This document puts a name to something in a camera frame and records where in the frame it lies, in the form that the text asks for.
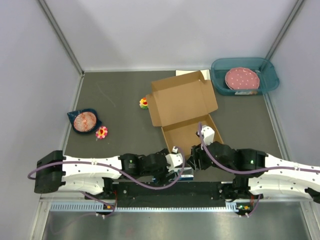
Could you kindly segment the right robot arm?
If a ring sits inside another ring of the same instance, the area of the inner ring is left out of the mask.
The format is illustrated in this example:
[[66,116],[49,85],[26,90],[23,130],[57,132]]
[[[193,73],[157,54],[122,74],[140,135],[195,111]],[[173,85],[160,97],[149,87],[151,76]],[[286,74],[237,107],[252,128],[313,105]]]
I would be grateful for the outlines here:
[[217,141],[191,148],[187,163],[195,170],[218,168],[235,175],[232,190],[247,195],[293,195],[320,202],[320,168],[250,148],[232,149]]

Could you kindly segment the brown cardboard box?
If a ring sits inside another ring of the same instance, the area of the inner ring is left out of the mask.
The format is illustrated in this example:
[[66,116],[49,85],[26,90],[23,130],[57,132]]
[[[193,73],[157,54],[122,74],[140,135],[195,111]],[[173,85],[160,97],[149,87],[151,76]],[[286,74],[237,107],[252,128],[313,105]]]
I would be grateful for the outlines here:
[[210,115],[218,109],[213,84],[201,71],[151,82],[146,101],[152,124],[161,128],[168,150],[180,147],[189,156],[192,146],[201,142],[196,135],[199,123],[215,131],[214,141],[223,142]]

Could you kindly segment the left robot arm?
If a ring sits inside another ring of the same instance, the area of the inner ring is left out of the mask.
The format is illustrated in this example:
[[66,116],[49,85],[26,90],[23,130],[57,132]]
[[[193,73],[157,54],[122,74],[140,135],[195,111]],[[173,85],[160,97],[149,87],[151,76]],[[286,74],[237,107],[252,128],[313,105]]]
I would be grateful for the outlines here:
[[149,155],[125,153],[108,158],[80,158],[54,150],[40,159],[28,178],[34,180],[36,194],[57,191],[86,192],[109,198],[114,191],[113,182],[141,177],[153,177],[155,190],[171,187],[178,181],[185,167],[184,155],[174,148],[164,148]]

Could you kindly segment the blue toothpaste box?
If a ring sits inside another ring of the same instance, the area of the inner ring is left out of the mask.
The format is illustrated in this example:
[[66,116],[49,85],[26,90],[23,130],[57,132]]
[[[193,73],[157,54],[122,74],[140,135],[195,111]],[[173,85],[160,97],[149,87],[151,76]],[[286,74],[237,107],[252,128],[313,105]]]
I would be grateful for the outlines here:
[[182,171],[182,168],[175,168],[176,177],[182,172],[181,176],[178,178],[178,181],[192,181],[194,179],[194,170],[191,167],[185,167]]

